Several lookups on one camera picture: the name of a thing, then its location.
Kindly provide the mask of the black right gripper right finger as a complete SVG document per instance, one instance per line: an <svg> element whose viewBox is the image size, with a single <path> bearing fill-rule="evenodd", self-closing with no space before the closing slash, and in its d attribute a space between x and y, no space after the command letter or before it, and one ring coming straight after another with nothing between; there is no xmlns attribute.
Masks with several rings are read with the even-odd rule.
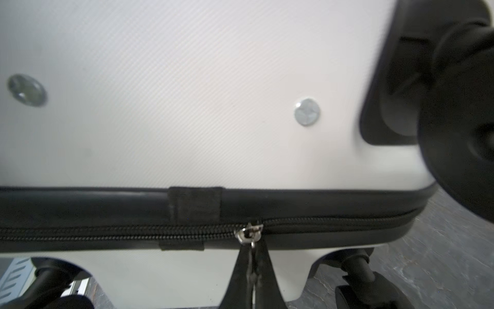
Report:
<svg viewBox="0 0 494 309"><path fill-rule="evenodd" d="M260 239L254 247L253 271L255 274L255 308L287 309L277 283L268 246L264 239Z"/></svg>

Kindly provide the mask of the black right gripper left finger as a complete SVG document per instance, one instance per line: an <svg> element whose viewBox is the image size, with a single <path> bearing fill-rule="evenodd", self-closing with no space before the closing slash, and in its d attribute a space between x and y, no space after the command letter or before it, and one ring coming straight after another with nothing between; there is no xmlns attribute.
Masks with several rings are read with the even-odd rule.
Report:
<svg viewBox="0 0 494 309"><path fill-rule="evenodd" d="M251 245L242 245L220 309L253 308L255 258Z"/></svg>

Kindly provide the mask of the silver zipper pull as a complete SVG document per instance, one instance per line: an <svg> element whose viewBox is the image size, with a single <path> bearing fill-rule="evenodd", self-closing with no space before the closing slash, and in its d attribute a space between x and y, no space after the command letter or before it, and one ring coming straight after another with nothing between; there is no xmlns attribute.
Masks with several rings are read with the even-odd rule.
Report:
<svg viewBox="0 0 494 309"><path fill-rule="evenodd" d="M261 240L263 229L263 224L247 224L242 229L236 231L234 236L240 244L255 248L257 242Z"/></svg>

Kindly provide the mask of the white hard-shell suitcase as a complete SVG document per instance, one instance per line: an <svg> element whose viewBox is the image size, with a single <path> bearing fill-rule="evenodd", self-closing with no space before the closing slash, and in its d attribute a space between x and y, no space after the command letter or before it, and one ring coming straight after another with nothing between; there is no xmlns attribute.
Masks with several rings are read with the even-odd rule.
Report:
<svg viewBox="0 0 494 309"><path fill-rule="evenodd" d="M219 307L263 224L288 306L411 308L370 267L439 187L493 221L492 1L2 1L2 308Z"/></svg>

